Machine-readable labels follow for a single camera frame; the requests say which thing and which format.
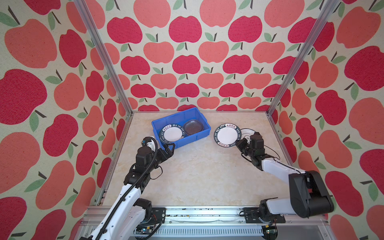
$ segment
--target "plastic crate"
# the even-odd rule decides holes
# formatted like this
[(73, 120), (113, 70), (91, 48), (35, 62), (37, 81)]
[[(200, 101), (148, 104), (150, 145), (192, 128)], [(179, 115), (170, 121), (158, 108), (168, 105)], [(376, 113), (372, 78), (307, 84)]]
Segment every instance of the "plastic crate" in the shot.
[(159, 133), (161, 129), (163, 129), (168, 124), (179, 124), (181, 126), (184, 126), (184, 124), (191, 119), (196, 119), (201, 122), (204, 126), (204, 129), (203, 131), (190, 136), (187, 136), (186, 134), (184, 138), (174, 142), (176, 149), (178, 147), (182, 147), (188, 143), (197, 141), (209, 135), (209, 133), (211, 132), (211, 126), (209, 126), (207, 119), (204, 117), (204, 115), (197, 108), (190, 108), (182, 112), (175, 113), (167, 117), (152, 121), (153, 133), (155, 134), (156, 140), (160, 143), (160, 147), (163, 148), (164, 145), (164, 143), (160, 141), (159, 138)]

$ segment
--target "marble surface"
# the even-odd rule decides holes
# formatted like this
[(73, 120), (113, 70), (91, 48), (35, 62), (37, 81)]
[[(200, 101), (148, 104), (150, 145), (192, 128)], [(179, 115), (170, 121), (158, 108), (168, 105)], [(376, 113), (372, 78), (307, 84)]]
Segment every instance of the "marble surface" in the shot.
[[(266, 198), (289, 197), (288, 185), (283, 181), (244, 160), (236, 147), (220, 147), (213, 138), (214, 130), (223, 123), (251, 128), (260, 132), (264, 144), (274, 149), (286, 163), (265, 113), (203, 114), (212, 128), (210, 135), (176, 149), (174, 155), (161, 164), (164, 173), (149, 181), (141, 198), (157, 206), (230, 206), (258, 205)], [(115, 202), (142, 139), (154, 135), (151, 122), (168, 115), (171, 113), (134, 114), (104, 206)], [(268, 148), (266, 153), (276, 155)], [(160, 168), (155, 169), (151, 177), (160, 173)]]

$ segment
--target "apple print wallpaper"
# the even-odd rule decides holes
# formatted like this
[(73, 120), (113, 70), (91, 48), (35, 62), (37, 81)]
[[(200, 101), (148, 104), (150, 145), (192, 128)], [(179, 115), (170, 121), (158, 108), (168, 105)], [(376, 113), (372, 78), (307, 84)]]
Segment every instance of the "apple print wallpaper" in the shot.
[[(134, 111), (265, 111), (321, 9), (312, 0), (97, 2), (105, 10), (100, 37), (120, 80), (130, 83)], [(327, 26), (317, 51), (332, 31)], [(98, 56), (92, 62), (103, 69)], [(297, 81), (308, 74), (303, 63)]]
[(384, 239), (383, 7), (340, 2), (324, 27), (334, 35), (320, 34), (308, 77), (295, 77), (275, 111), (294, 166), (318, 171), (333, 195), (326, 217), (338, 240)]
[(0, 240), (72, 240), (127, 114), (73, 2), (0, 1), (0, 22)]

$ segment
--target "black mounting plate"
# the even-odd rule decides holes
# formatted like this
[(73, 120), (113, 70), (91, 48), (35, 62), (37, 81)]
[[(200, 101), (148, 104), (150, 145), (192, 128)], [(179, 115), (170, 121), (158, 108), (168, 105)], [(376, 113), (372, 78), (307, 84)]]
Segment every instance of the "black mounting plate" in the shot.
[(152, 215), (155, 215), (156, 218), (152, 216), (151, 220), (149, 220), (148, 223), (155, 222), (156, 220), (161, 220), (162, 223), (166, 220), (166, 208), (165, 207), (153, 207), (152, 208)]
[(245, 207), (243, 208), (244, 217), (246, 223), (274, 223), (274, 219), (276, 219), (276, 223), (285, 223), (285, 217), (280, 214), (273, 215), (270, 221), (261, 221), (259, 218), (259, 208), (258, 207)]

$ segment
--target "white plate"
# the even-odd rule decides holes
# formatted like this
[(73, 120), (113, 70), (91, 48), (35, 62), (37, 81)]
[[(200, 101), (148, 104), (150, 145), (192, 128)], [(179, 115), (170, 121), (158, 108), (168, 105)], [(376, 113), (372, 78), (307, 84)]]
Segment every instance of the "white plate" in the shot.
[(178, 124), (169, 124), (161, 129), (159, 138), (164, 143), (173, 143), (184, 138), (184, 128)]
[(241, 139), (246, 138), (247, 142), (250, 142), (250, 137), (255, 133), (256, 131), (249, 129), (249, 128), (243, 128), (241, 129)]
[(232, 123), (220, 125), (215, 130), (214, 139), (222, 147), (233, 147), (241, 139), (240, 128)]

